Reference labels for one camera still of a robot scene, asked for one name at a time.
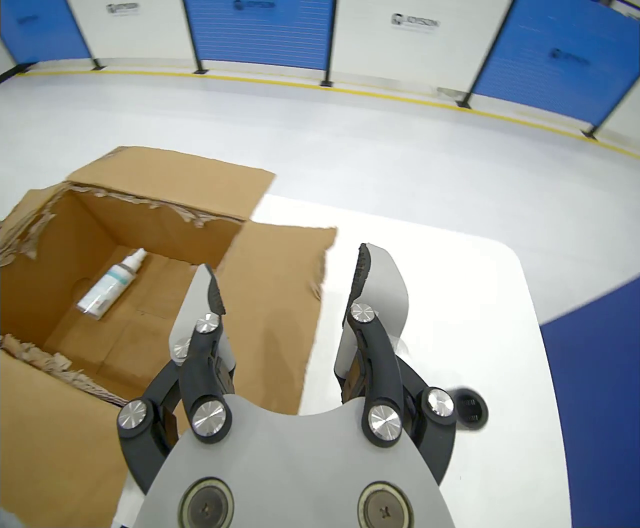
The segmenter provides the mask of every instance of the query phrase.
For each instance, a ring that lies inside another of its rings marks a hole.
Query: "box flap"
[[[236,394],[297,414],[336,230],[248,221],[216,275],[236,357]]]
[[[118,147],[67,179],[247,220],[273,177],[266,170],[172,150]]]
[[[118,408],[0,352],[2,507],[25,526],[110,526],[127,475]]]
[[[20,232],[57,192],[67,184],[59,183],[45,189],[31,189],[12,209],[0,227],[0,247],[3,247],[15,233]]]

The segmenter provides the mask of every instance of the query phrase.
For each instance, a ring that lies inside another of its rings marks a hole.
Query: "gray metal plate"
[[[184,492],[197,480],[224,481],[234,497],[232,527],[358,527],[358,498],[386,481],[408,497],[419,528],[453,528],[431,472],[406,434],[389,449],[371,445],[360,419],[363,398],[311,416],[275,414],[225,396],[227,437],[200,443],[188,430],[173,448],[134,528],[178,526]]]
[[[207,298],[210,282],[211,275],[206,266],[204,264],[199,265],[195,275],[193,275],[193,279],[191,279],[187,294],[184,297],[184,301],[182,301],[180,311],[171,328],[171,333],[169,334],[170,351],[173,349],[173,345],[180,339],[191,337],[198,318],[210,312],[209,300]],[[218,354],[227,366],[227,370],[229,370],[229,372],[232,371],[236,366],[236,359],[231,351],[231,345],[229,344],[226,332],[223,332],[222,338],[220,339]]]
[[[361,295],[354,302],[368,304],[379,317],[387,333],[400,338],[409,313],[409,294],[396,263],[388,251],[367,244],[371,256],[371,266]],[[356,337],[351,327],[344,323],[334,372],[346,378],[358,349]]]

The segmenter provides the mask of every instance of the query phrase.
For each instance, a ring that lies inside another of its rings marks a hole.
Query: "metal bolt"
[[[400,416],[388,405],[374,405],[369,411],[369,428],[378,438],[391,442],[400,436]]]
[[[215,435],[227,421],[227,411],[221,401],[209,400],[200,405],[193,415],[191,425],[200,436]]]
[[[118,413],[118,425],[122,429],[138,427],[147,416],[147,404],[141,399],[127,403]]]
[[[427,395],[429,407],[438,416],[447,418],[453,414],[453,399],[448,392],[441,388],[432,388]]]
[[[198,333],[211,333],[213,332],[218,325],[220,324],[220,316],[218,314],[204,314],[198,321],[196,322],[196,330]]]
[[[183,337],[175,342],[171,350],[171,359],[178,365],[182,365],[187,358],[191,337]]]
[[[180,502],[180,526],[188,528],[227,528],[234,516],[234,498],[228,486],[218,479],[196,482]]]
[[[351,315],[359,323],[370,323],[376,318],[376,314],[369,305],[365,303],[354,303],[351,305]]]
[[[370,484],[358,500],[361,528],[409,528],[412,518],[408,499],[386,482]]]

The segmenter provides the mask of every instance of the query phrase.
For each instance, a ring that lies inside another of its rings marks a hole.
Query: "logo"
[[[22,26],[23,24],[28,24],[29,22],[35,22],[39,18],[40,17],[38,15],[27,15],[25,17],[20,17],[18,20],[16,20],[16,22],[18,22],[18,24]]]
[[[563,60],[563,61],[567,61],[567,62],[573,62],[573,63],[579,64],[581,66],[591,66],[591,61],[589,59],[586,59],[584,57],[580,57],[579,55],[574,55],[573,53],[569,53],[567,51],[562,51],[561,49],[558,49],[557,47],[553,48],[549,52],[549,56],[552,59]]]
[[[440,27],[440,21],[423,19],[422,17],[411,17],[403,15],[402,13],[393,13],[391,15],[391,25],[395,28],[431,32]]]
[[[107,4],[107,12],[112,15],[135,15],[140,8],[138,2],[128,2],[126,4]]]
[[[268,0],[234,0],[234,9],[236,11],[242,11],[245,8],[273,9],[275,6],[275,2]]]

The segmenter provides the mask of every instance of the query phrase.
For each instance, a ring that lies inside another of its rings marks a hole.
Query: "bottle label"
[[[89,313],[100,319],[114,301],[128,286],[132,278],[118,273],[111,268],[93,285],[87,294],[80,299],[77,307],[85,314]]]
[[[124,284],[125,286],[129,283],[129,281],[128,281],[128,279],[126,279],[126,277],[123,277],[117,271],[113,271],[112,269],[107,271],[106,275],[109,275],[110,277],[113,277],[115,280],[117,280],[118,282]]]

